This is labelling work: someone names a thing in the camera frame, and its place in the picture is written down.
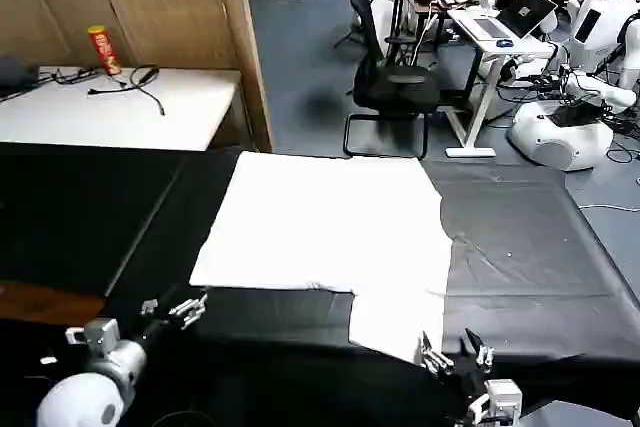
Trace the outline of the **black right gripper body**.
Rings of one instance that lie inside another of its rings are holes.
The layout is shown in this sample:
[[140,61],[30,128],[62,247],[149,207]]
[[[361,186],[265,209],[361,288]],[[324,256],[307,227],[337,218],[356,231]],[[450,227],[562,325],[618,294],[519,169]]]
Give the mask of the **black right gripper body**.
[[446,392],[462,400],[475,400],[487,393],[485,382],[492,367],[471,359],[458,359],[439,372],[439,381]]

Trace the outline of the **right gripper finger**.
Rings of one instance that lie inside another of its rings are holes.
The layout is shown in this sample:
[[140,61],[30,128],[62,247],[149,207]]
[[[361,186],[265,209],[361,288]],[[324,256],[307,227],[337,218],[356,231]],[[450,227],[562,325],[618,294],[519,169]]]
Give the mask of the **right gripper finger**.
[[465,329],[468,340],[476,353],[476,365],[483,370],[493,368],[495,349],[487,345],[482,338],[469,328]]
[[454,361],[436,351],[426,332],[422,333],[420,347],[422,364],[432,373],[452,373]]

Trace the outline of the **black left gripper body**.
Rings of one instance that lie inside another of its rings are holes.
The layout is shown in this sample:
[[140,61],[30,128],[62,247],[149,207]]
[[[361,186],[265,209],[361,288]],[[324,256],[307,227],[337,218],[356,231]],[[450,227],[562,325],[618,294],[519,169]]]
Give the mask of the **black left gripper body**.
[[142,315],[133,330],[133,341],[143,350],[149,350],[166,335],[180,330],[184,318],[175,315]]

